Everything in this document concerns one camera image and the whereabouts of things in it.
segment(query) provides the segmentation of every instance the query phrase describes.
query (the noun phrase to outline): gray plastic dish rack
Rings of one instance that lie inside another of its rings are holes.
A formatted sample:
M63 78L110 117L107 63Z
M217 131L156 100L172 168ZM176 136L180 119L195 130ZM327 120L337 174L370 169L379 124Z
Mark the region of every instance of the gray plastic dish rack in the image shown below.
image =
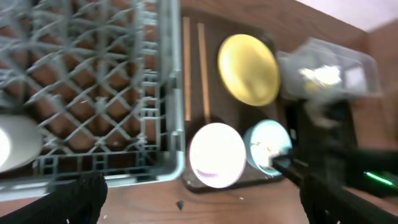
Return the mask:
M178 0L10 0L0 10L0 106L31 116L44 139L35 161L0 174L0 201L91 170L108 187L182 173Z

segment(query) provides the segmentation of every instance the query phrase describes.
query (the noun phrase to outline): brown tray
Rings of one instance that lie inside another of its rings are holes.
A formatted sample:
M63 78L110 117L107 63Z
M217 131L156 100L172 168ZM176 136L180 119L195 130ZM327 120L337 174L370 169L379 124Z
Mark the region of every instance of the brown tray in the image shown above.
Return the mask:
M206 61L208 69L208 92L210 101L211 122L225 123L243 136L251 126L263 119L273 119L285 124L285 114L281 101L261 107L249 106L235 99L224 87L217 66L218 50L221 43L233 34L249 34L263 41L273 53L275 46L270 33L258 28L240 24L222 17L196 11L194 9L182 9L182 17L188 17L190 23L190 104L191 120L185 121L186 140L190 142L193 135L205 125L203 115L203 97L201 85L201 70L199 60L198 28L197 24L205 26ZM258 184L280 181L283 177L273 177L246 164L241 178L227 189L237 189ZM219 191L206 186L197 179L189 163L181 180L186 188L194 193Z

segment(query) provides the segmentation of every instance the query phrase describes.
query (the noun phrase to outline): light blue bowl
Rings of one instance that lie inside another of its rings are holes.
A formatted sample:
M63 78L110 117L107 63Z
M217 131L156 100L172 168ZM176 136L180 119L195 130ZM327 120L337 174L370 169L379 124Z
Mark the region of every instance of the light blue bowl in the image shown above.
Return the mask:
M254 168L265 174L278 176L281 173L270 166L270 157L275 154L287 154L292 148L292 141L285 128L273 120L263 120L249 128L243 136L246 159Z

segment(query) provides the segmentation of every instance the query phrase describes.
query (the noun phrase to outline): plate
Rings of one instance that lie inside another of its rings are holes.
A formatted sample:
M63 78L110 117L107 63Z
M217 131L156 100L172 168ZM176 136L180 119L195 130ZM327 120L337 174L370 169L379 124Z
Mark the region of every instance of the plate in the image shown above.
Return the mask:
M272 102L279 91L279 70L268 47L255 37L228 37L218 52L218 68L228 91L252 106Z

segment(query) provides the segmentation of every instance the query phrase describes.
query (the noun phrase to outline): wooden table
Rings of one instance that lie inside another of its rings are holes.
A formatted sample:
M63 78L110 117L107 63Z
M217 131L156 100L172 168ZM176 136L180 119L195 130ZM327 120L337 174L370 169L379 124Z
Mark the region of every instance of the wooden table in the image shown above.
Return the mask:
M307 37L316 37L373 55L379 63L383 87L398 90L398 22L371 35L294 0L182 0L182 7L225 16L270 31L280 50L290 52ZM358 103L356 127L360 144L395 147L394 102L379 99ZM371 113L388 114L376 118ZM5 215L35 199L0 203ZM185 202L180 211L176 203ZM179 180L161 184L110 189L98 223L307 223L299 190L288 180L277 184L193 195Z

